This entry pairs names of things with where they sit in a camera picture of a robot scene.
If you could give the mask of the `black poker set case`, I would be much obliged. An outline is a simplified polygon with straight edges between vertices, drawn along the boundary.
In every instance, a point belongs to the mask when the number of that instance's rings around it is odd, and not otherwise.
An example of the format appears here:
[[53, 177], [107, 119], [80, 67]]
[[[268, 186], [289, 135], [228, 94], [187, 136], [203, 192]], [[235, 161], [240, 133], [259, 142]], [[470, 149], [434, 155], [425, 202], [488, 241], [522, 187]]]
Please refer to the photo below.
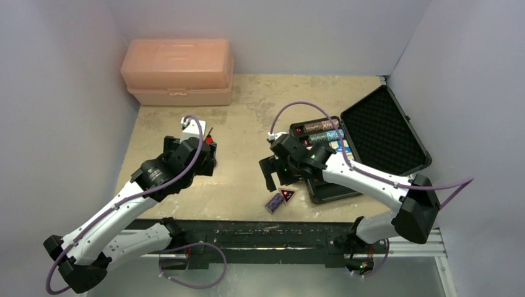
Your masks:
[[[333, 116], [344, 131], [344, 138], [352, 149], [354, 160], [377, 170], [399, 176], [420, 171], [432, 163], [432, 157], [424, 147], [410, 117], [405, 114], [393, 91], [382, 85], [367, 96]], [[293, 123], [289, 133], [308, 149], [314, 144], [308, 142], [303, 125], [327, 118]], [[298, 135], [296, 128], [302, 129]], [[337, 141], [321, 142], [335, 151]]]

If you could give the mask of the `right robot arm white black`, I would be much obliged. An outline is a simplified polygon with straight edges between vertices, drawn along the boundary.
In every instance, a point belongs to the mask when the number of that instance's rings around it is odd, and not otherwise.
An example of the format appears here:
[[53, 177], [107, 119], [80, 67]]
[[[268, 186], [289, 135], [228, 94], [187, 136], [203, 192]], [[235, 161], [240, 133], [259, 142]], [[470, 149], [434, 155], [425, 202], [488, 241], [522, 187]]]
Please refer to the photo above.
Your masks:
[[416, 244], [427, 242], [440, 210], [427, 177], [391, 175], [349, 160], [346, 154], [326, 145], [306, 148], [286, 132], [270, 133], [267, 140], [272, 156], [260, 160], [259, 165], [269, 191], [276, 189], [272, 178], [276, 173], [281, 185], [316, 179], [352, 189], [387, 206], [385, 213], [355, 221], [354, 231], [347, 236], [352, 250], [362, 252], [371, 243], [396, 236]]

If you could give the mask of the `purple poker chip stack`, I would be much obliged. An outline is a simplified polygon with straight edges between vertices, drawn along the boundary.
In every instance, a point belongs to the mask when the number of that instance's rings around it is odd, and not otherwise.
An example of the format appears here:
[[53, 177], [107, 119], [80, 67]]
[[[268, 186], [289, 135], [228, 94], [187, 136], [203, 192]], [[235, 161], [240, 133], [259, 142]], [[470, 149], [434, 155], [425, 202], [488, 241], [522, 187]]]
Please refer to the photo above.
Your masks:
[[274, 214], [276, 210], [284, 203], [285, 199], [281, 193], [276, 193], [273, 197], [265, 204], [265, 209], [270, 213]]

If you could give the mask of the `all-in triangle button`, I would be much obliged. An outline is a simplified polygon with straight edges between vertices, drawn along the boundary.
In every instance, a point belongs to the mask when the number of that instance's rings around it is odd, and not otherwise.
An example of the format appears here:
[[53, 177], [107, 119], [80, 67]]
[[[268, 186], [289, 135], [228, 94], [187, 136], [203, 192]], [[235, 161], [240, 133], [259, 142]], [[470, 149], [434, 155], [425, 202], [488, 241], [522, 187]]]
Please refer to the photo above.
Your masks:
[[284, 188], [281, 188], [279, 189], [279, 192], [280, 194], [283, 196], [284, 198], [284, 204], [287, 205], [290, 200], [295, 196], [295, 194], [297, 193], [296, 190], [293, 190], [293, 189], [284, 189]]

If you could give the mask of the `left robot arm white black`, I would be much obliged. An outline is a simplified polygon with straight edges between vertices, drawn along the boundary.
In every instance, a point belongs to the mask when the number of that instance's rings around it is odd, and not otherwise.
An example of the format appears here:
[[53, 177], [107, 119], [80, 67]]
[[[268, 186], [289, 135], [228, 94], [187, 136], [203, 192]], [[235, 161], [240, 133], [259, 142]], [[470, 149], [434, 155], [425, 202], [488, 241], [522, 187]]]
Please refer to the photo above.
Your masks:
[[212, 176], [217, 144], [199, 138], [166, 136], [164, 151], [145, 161], [122, 190], [91, 219], [65, 236], [51, 235], [43, 245], [54, 263], [46, 291], [84, 293], [117, 266], [150, 252], [190, 251], [194, 244], [174, 218], [163, 218], [128, 238], [120, 233], [146, 210], [190, 187], [195, 176]]

